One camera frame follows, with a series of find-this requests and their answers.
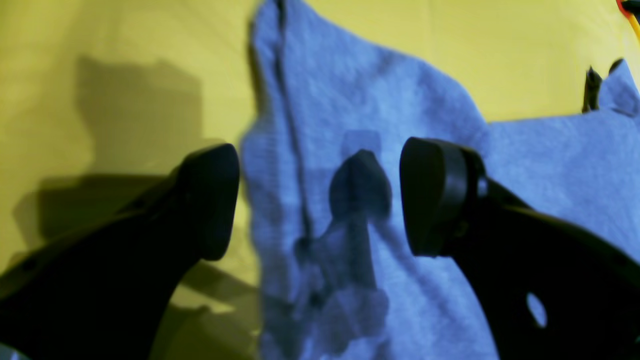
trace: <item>cloth fold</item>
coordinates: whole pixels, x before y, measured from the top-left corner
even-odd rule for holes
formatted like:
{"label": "cloth fold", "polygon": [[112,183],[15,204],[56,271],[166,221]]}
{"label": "cloth fold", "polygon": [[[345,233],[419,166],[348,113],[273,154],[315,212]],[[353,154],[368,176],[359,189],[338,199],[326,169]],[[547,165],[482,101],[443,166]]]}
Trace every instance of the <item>cloth fold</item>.
{"label": "cloth fold", "polygon": [[[410,254],[398,169],[411,136],[476,149],[490,176],[538,210],[640,253],[628,237],[640,229],[640,149],[626,65],[602,83],[600,111],[488,126],[455,80],[303,1],[266,0],[252,46],[262,93],[241,157],[262,274],[263,359],[497,359],[454,261]],[[616,168],[613,180],[598,172]],[[634,202],[614,209],[625,194]]]}

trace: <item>black plastic arm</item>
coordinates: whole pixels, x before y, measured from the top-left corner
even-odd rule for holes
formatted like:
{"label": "black plastic arm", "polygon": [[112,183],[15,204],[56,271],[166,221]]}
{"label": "black plastic arm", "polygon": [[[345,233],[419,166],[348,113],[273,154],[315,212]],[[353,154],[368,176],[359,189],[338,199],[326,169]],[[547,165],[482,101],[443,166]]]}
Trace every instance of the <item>black plastic arm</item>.
{"label": "black plastic arm", "polygon": [[[400,163],[415,256],[450,256],[502,360],[635,359],[640,267],[589,231],[531,209],[487,178],[472,149],[410,138]],[[536,321],[527,297],[542,303]]]}
{"label": "black plastic arm", "polygon": [[189,155],[112,219],[52,242],[0,277],[0,343],[33,360],[146,359],[182,276],[222,258],[236,150]]}

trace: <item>hole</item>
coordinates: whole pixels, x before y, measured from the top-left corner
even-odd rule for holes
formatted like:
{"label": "hole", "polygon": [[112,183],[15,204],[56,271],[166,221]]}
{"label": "hole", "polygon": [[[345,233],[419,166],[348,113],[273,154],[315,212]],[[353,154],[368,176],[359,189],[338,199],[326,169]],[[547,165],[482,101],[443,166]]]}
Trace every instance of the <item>hole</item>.
{"label": "hole", "polygon": [[527,294],[527,307],[536,321],[536,325],[541,329],[546,328],[547,311],[545,310],[545,306],[542,304],[542,301],[540,301],[537,296],[533,295],[533,293]]}

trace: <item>yellow surface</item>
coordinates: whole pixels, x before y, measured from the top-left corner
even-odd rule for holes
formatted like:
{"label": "yellow surface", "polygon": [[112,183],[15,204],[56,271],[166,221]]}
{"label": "yellow surface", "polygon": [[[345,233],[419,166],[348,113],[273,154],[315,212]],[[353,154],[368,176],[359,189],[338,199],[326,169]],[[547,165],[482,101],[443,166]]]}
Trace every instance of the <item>yellow surface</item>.
{"label": "yellow surface", "polygon": [[[488,120],[577,113],[590,65],[604,76],[626,57],[639,75],[640,47],[614,0],[310,3],[446,71]],[[44,243],[42,192],[73,189],[92,174],[165,174],[190,150],[239,144],[255,115],[247,49],[256,6],[0,0],[0,270]],[[255,351],[249,219],[242,195],[228,256],[216,268],[200,264],[179,286],[156,358]]]}

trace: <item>wrinkled fabric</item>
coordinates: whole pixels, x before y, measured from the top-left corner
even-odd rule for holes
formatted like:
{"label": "wrinkled fabric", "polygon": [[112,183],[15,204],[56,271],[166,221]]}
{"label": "wrinkled fabric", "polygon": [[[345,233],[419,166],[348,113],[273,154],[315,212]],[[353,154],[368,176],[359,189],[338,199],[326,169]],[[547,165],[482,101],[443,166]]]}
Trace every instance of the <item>wrinkled fabric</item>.
{"label": "wrinkled fabric", "polygon": [[[608,151],[595,160],[604,162],[619,155],[596,132],[624,135],[629,143],[637,135],[630,132],[626,91],[615,80],[622,72],[602,83],[601,111],[539,121],[542,126],[488,126],[449,76],[338,28],[300,0],[264,2],[252,49],[260,111],[241,157],[262,274],[262,358],[497,359],[486,318],[453,260],[410,254],[399,185],[402,146],[418,136],[474,148],[489,175],[532,206],[592,224],[608,216],[586,202],[593,194],[579,186],[561,191],[594,177],[603,189],[611,185],[581,158]],[[609,115],[613,121],[591,120],[582,128],[587,117]],[[617,122],[627,128],[612,129]],[[576,136],[589,140],[576,145]],[[558,138],[564,145],[554,148]],[[564,160],[549,159],[560,152]],[[554,170],[559,165],[565,168]],[[622,192],[635,195],[632,178],[618,179]],[[579,206],[588,209],[578,215]],[[634,214],[596,232],[615,239],[634,234]],[[604,231],[609,228],[617,230]]]}

